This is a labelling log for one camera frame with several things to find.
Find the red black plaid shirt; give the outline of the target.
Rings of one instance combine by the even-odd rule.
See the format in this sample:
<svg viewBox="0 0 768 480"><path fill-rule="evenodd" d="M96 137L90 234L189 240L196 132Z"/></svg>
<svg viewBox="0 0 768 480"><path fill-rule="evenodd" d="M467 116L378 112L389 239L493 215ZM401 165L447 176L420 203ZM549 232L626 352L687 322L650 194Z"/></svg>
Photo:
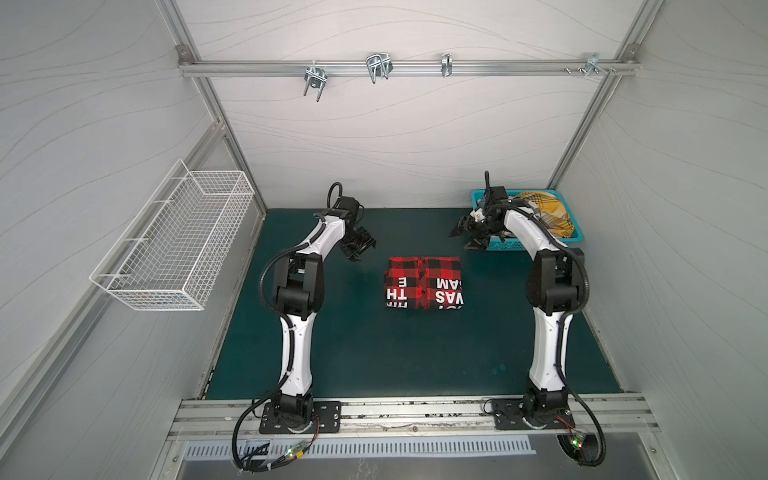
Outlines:
<svg viewBox="0 0 768 480"><path fill-rule="evenodd" d="M459 257L390 257L384 287L391 309L459 310L465 304Z"/></svg>

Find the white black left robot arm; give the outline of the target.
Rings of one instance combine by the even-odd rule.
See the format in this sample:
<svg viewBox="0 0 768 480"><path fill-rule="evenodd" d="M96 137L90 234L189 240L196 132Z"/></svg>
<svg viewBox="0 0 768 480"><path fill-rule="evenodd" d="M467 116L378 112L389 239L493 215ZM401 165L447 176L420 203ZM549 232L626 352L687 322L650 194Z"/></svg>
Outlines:
<svg viewBox="0 0 768 480"><path fill-rule="evenodd" d="M357 225L361 208L349 196L328 202L316 214L312 231L270 263L274 278L268 306L278 314L282 328L281 374L271 404L278 422L289 429L303 430L312 421L311 342L325 297L324 261L334 248L348 260L358 261L376 245L370 233Z"/></svg>

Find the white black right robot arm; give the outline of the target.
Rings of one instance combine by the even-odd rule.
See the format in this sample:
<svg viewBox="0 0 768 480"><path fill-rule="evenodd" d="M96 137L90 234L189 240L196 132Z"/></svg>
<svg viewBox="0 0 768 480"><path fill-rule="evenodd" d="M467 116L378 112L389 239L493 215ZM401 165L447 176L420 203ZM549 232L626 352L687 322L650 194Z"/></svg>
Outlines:
<svg viewBox="0 0 768 480"><path fill-rule="evenodd" d="M493 239L511 234L532 259L525 294L535 318L535 345L520 412L527 425L542 429L568 409L568 333L589 292L584 255L547 228L534 204L490 184L451 234L467 234L469 245L481 250L489 249Z"/></svg>

